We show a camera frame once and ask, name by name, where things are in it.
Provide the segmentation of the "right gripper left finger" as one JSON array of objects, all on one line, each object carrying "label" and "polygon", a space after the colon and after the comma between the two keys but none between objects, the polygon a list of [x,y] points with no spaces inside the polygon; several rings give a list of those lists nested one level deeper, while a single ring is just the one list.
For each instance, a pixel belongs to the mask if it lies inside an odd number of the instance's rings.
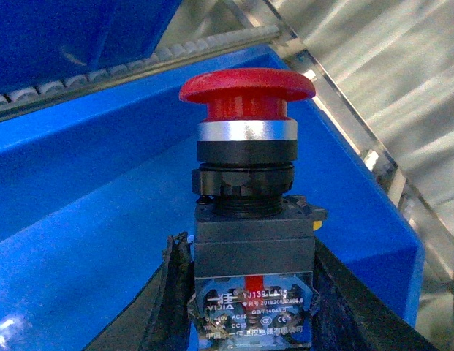
[{"label": "right gripper left finger", "polygon": [[186,350],[191,323],[187,303],[194,292],[188,233],[167,238],[162,264],[136,297],[85,350]]}]

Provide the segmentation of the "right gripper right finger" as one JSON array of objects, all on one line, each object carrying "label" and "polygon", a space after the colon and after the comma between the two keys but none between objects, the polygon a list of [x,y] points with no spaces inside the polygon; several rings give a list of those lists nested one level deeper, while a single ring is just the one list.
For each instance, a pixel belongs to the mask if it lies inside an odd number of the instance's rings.
[{"label": "right gripper right finger", "polygon": [[435,350],[390,310],[321,241],[316,241],[313,350]]}]

